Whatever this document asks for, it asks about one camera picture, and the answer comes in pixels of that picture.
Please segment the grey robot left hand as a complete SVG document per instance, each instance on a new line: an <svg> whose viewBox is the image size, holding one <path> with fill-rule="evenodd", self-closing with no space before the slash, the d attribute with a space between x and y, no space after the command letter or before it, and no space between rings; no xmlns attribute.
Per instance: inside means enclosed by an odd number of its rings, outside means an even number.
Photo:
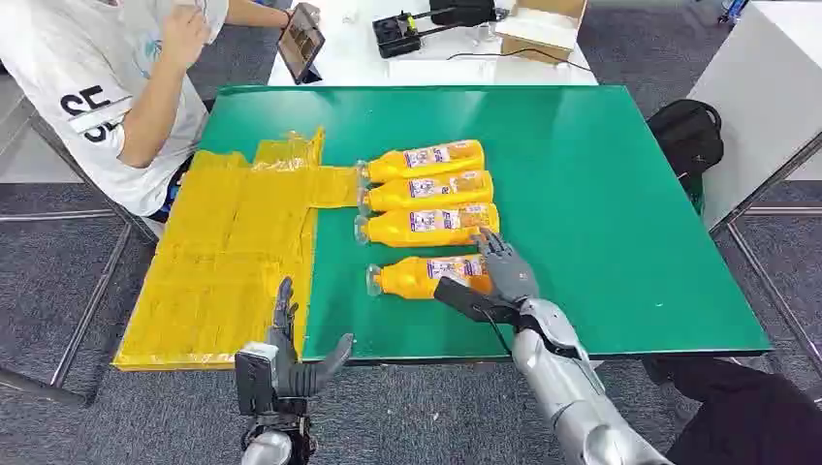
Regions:
<svg viewBox="0 0 822 465"><path fill-rule="evenodd" d="M322 361L298 361L295 347L295 317L299 309L292 303L293 281L286 276L277 288L272 325L267 343L277 348L274 358L274 390L279 397L307 398L320 392L350 358L355 337L353 333L340 336L335 349Z"/></svg>

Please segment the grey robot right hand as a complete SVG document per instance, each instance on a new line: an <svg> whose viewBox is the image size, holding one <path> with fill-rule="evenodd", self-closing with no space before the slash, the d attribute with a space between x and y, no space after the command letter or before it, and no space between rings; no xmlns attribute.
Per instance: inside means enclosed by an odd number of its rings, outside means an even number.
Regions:
<svg viewBox="0 0 822 465"><path fill-rule="evenodd" d="M532 267L500 234L481 227L474 240L485 260L493 295L513 304L540 296Z"/></svg>

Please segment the person's hand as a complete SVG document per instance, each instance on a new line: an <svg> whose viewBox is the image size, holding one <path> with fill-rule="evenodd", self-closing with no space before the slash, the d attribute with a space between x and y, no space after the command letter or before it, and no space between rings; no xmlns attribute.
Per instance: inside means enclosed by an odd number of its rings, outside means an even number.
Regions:
<svg viewBox="0 0 822 465"><path fill-rule="evenodd" d="M200 57L210 36L204 11L193 5L174 5L162 31L160 63L178 72L187 71Z"/></svg>
<svg viewBox="0 0 822 465"><path fill-rule="evenodd" d="M321 11L318 7L307 3L299 2L286 11L288 21L284 30L291 26L307 27L309 29L319 29Z"/></svg>

